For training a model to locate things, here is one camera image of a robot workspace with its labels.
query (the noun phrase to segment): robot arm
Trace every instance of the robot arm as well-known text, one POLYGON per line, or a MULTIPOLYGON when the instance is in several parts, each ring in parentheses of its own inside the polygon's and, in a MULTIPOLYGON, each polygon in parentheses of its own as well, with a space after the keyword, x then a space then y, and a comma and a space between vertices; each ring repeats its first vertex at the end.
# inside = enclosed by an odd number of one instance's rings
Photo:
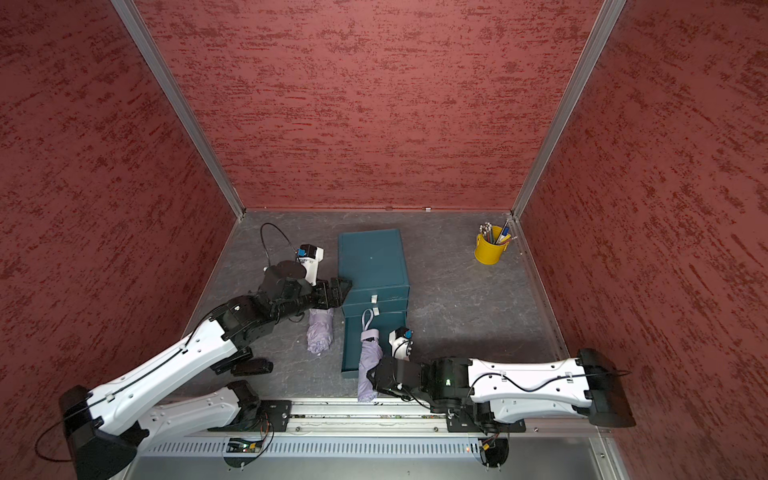
POLYGON ((216 373, 255 373, 266 363, 252 360, 249 345, 255 339, 287 317, 341 306, 352 284, 317 280, 322 258, 322 249, 302 245, 296 261, 265 270, 255 294, 213 309, 190 335, 143 365, 92 390, 76 386, 65 392, 59 406, 78 478, 106 480, 127 466, 137 450, 171 436, 230 424, 238 429, 258 425, 260 400, 243 381, 199 399, 155 404, 208 367, 216 373))
POLYGON ((525 430, 522 420, 542 416, 586 417, 592 425, 635 425, 618 372, 600 353, 539 364, 440 359, 428 364, 387 357, 368 371, 381 393, 416 399, 446 414, 449 431, 525 430))

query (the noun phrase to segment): teal drawer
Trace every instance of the teal drawer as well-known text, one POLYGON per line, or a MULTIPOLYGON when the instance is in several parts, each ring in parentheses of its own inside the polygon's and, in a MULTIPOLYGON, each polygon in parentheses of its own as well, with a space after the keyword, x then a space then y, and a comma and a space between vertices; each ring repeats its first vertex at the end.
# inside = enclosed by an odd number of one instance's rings
POLYGON ((393 300, 407 300, 410 287, 405 286, 379 286, 376 288, 352 289, 346 296, 345 303, 371 303, 371 296, 377 295, 379 302, 391 302, 393 300))
MULTIPOLYGON (((382 313, 373 317, 368 328, 379 331, 379 345, 382 347, 384 356, 392 356, 389 333, 405 325, 405 312, 382 313)), ((361 333, 362 324, 359 316, 344 319, 344 355, 341 362, 341 376, 345 379, 357 378, 357 366, 360 363, 360 352, 362 351, 361 333)))
POLYGON ((372 230, 339 235, 339 276, 352 281, 346 303, 407 300, 410 290, 400 230, 372 230))
POLYGON ((388 300, 386 302, 351 304, 345 302, 341 308, 344 311, 344 316, 360 318, 363 312, 367 309, 372 309, 373 307, 377 307, 380 313, 405 312, 408 309, 408 300, 388 300))

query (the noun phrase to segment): gray marble floor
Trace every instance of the gray marble floor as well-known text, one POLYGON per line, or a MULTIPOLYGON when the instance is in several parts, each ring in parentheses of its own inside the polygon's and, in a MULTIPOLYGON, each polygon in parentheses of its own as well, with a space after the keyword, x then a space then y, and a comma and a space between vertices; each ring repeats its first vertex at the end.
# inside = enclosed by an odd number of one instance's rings
MULTIPOLYGON (((194 318, 259 286, 266 266, 259 238, 263 222, 279 226, 295 246, 311 243, 324 248, 319 278, 325 279, 337 274, 339 233, 399 228, 411 282, 411 360, 470 356, 546 362, 554 354, 514 244, 493 266, 480 264, 473 255, 479 224, 501 225, 504 219, 501 214, 477 213, 248 213, 225 249, 194 318)), ((264 240, 273 261, 291 257, 276 230, 265 228, 264 240)), ((271 335, 258 339, 251 346, 254 354, 270 359, 275 368, 269 375, 250 377, 254 389, 264 398, 356 395, 357 381, 339 374, 343 320, 339 311, 332 347, 319 356, 306 351, 306 321, 281 322, 271 335)), ((174 396, 203 395, 231 379, 208 369, 174 396)))

